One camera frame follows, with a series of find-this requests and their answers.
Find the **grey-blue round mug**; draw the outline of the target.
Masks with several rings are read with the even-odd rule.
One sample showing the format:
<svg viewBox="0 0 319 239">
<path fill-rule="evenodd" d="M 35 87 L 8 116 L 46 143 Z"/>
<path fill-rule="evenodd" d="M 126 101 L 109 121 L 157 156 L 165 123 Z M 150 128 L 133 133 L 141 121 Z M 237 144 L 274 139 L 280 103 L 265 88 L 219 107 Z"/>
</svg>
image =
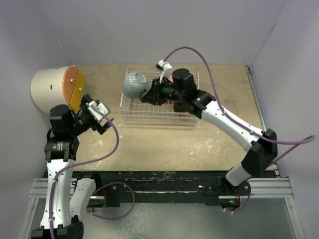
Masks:
<svg viewBox="0 0 319 239">
<path fill-rule="evenodd" d="M 123 94 L 129 99 L 137 99 L 149 90 L 146 77 L 139 72 L 130 72 L 123 82 Z"/>
</svg>

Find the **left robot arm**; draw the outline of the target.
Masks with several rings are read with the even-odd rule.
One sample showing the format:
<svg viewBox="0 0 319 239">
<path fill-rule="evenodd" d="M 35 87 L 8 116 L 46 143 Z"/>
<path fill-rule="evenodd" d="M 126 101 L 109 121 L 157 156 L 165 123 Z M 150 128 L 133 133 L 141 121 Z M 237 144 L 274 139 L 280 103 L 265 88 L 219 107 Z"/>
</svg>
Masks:
<svg viewBox="0 0 319 239">
<path fill-rule="evenodd" d="M 99 100 L 84 95 L 80 109 L 74 112 L 67 105 L 56 105 L 49 111 L 50 130 L 44 148 L 47 166 L 45 209 L 33 239 L 81 239 L 82 222 L 90 195 L 101 193 L 103 184 L 97 175 L 80 178 L 71 191 L 73 169 L 77 166 L 78 136 L 87 130 L 105 133 L 111 122 L 101 125 L 109 109 Z"/>
</svg>

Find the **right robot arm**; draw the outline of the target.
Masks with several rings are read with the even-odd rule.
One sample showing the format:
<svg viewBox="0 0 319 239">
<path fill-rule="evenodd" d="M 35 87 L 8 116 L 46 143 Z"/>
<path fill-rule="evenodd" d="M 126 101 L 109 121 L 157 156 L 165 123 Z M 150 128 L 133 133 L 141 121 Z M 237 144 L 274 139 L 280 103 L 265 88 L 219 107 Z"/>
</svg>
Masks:
<svg viewBox="0 0 319 239">
<path fill-rule="evenodd" d="M 151 87 L 140 95 L 140 101 L 158 106 L 173 101 L 184 111 L 218 127 L 247 153 L 241 163 L 223 177 L 222 191 L 233 195 L 242 182 L 261 176 L 278 155 L 278 147 L 274 143 L 276 133 L 271 129 L 263 131 L 233 113 L 221 110 L 214 96 L 197 88 L 193 75 L 187 69 L 173 71 L 172 79 L 154 79 Z"/>
</svg>

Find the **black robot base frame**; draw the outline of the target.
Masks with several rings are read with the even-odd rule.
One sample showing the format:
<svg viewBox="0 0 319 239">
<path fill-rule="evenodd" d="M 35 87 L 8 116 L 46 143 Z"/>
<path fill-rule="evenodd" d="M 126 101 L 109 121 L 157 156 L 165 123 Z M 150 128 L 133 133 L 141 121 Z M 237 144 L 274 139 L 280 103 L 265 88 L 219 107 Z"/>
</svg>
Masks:
<svg viewBox="0 0 319 239">
<path fill-rule="evenodd" d="M 228 186 L 224 171 L 75 171 L 68 183 L 69 196 L 82 195 L 81 179 L 93 180 L 91 200 L 99 206 L 122 203 L 205 204 L 239 207 L 259 182 L 269 182 L 275 173 L 265 172 L 239 186 Z"/>
</svg>

